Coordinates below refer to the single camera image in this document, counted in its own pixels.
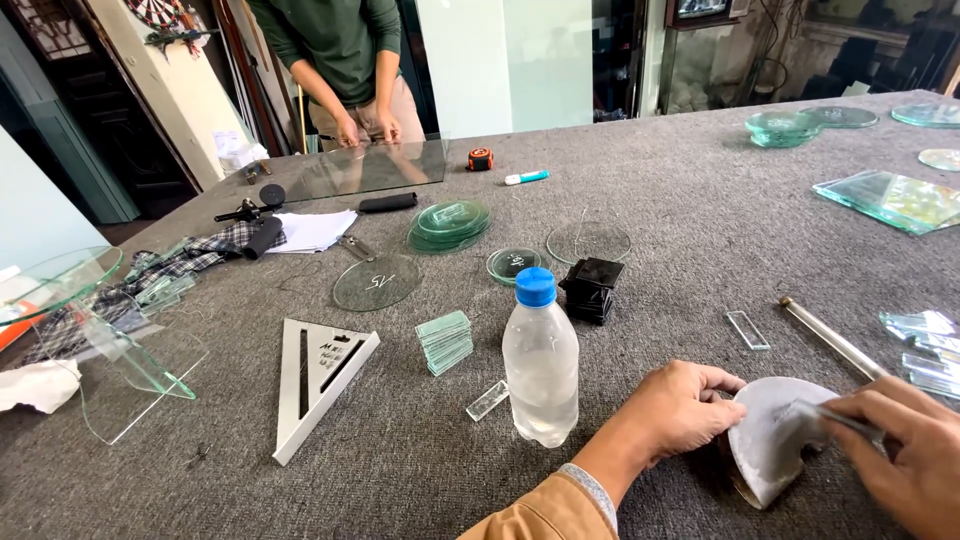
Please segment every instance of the tape measure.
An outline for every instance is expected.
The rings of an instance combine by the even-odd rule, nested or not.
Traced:
[[[493,169],[493,152],[489,148],[474,148],[467,156],[468,171],[489,171]]]

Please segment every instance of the dartboard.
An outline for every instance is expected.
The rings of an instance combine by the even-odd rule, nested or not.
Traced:
[[[162,30],[177,24],[176,0],[127,0],[127,7],[151,28]]]

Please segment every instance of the plaid cloth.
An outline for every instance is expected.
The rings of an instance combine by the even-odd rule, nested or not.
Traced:
[[[177,279],[191,270],[200,272],[228,258],[237,258],[259,230],[260,226],[256,223],[241,221],[213,236],[188,236],[184,239],[183,248],[167,258],[149,251],[138,251],[131,258],[131,268],[139,268],[132,279],[97,291],[84,302],[98,317],[112,324],[130,310],[131,302],[134,302],[132,297],[160,278],[169,276]],[[280,231],[270,247],[282,246],[286,242],[286,235]],[[114,326],[119,331],[133,330],[122,328],[121,325]],[[47,315],[39,333],[41,340],[23,357],[24,365],[47,358],[69,356],[86,341],[66,307]]]

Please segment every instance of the white marker pen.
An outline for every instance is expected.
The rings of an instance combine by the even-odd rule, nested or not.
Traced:
[[[532,173],[512,174],[505,178],[503,183],[506,185],[517,185],[523,184],[524,182],[532,182],[534,180],[544,179],[548,176],[550,176],[550,171],[543,169],[541,171],[534,171]]]

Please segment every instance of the television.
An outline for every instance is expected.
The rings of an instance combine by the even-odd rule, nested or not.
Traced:
[[[736,24],[750,10],[750,0],[667,0],[667,28],[696,30]]]

